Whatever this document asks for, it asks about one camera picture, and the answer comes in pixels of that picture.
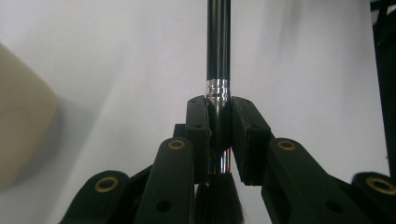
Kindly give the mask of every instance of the screw hole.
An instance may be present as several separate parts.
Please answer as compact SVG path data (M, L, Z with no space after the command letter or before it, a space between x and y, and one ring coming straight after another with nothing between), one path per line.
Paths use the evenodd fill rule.
M156 205L157 211L162 212L162 213L169 211L171 209L171 207L172 207L172 204L167 200L162 200L162 201L158 202Z
M325 204L326 204L326 207L334 213L343 213L344 212L343 207L336 202L327 201Z
M119 182L120 181L115 176L104 177L96 182L95 190L100 193L105 193L113 190Z
M370 176L366 179L366 183L378 192L388 195L396 195L396 187L387 180Z

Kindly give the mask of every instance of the black bristles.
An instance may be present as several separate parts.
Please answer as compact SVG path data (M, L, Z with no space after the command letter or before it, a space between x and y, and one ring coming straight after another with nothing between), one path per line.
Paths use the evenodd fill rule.
M195 224L242 224L244 213L231 173L209 175L195 193Z

